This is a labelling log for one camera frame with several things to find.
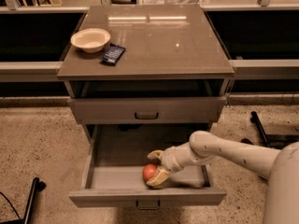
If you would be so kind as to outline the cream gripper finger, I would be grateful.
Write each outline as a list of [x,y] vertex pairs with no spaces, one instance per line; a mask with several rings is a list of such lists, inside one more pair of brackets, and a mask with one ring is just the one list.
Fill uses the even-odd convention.
[[153,150],[151,153],[148,155],[148,158],[150,160],[158,159],[161,160],[163,157],[164,152],[162,150]]
[[158,187],[163,184],[163,182],[166,181],[168,177],[169,173],[165,169],[158,168],[154,177],[145,182],[150,187]]

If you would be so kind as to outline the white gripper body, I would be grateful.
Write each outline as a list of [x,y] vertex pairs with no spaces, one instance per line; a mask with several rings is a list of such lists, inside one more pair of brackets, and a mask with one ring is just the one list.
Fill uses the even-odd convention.
[[199,156],[191,149],[189,143],[167,148],[161,157],[162,167],[170,173],[177,173],[187,166],[197,165],[199,161]]

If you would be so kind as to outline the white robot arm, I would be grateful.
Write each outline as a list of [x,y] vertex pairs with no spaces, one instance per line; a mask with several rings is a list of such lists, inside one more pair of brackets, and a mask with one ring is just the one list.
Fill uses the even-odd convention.
[[191,134],[189,141],[165,150],[154,150],[150,160],[158,159],[161,166],[147,181],[157,187],[171,174],[187,166],[202,166],[222,157],[242,166],[268,181],[263,224],[299,224],[299,143],[282,149],[260,147],[225,140],[204,131]]

